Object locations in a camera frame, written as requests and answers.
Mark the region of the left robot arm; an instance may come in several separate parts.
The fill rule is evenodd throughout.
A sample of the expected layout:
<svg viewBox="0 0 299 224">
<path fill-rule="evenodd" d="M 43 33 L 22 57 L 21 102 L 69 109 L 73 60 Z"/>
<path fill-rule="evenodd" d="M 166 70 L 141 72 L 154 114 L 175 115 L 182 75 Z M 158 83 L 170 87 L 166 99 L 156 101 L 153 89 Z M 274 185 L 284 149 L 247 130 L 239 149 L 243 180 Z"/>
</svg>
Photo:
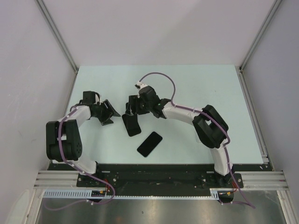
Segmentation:
<svg viewBox="0 0 299 224">
<path fill-rule="evenodd" d="M 102 126 L 113 123 L 112 117 L 120 117 L 110 102 L 80 100 L 70 108 L 63 118 L 46 124 L 46 154 L 55 163 L 65 163 L 80 173 L 88 174 L 87 181 L 92 186 L 103 182 L 103 174 L 96 171 L 97 162 L 83 153 L 79 128 L 91 118 L 96 118 Z"/>
</svg>

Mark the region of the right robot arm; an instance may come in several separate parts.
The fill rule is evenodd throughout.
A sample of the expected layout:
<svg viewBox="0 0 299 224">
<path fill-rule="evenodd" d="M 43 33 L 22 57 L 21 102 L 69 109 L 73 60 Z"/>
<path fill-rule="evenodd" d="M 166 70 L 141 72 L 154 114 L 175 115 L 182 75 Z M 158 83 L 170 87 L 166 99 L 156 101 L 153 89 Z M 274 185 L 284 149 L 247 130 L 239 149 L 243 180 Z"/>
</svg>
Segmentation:
<svg viewBox="0 0 299 224">
<path fill-rule="evenodd" d="M 223 143 L 229 140 L 228 125 L 213 106 L 207 105 L 199 111 L 177 105 L 166 98 L 151 103 L 143 101 L 137 95 L 131 95 L 125 108 L 122 119 L 129 136 L 141 133 L 137 116 L 148 113 L 157 118 L 175 119 L 192 125 L 201 143 L 211 150 L 214 170 L 217 173 L 216 183 L 220 187 L 227 187 L 232 182 L 233 178 L 229 172 L 233 165 L 228 162 Z"/>
</svg>

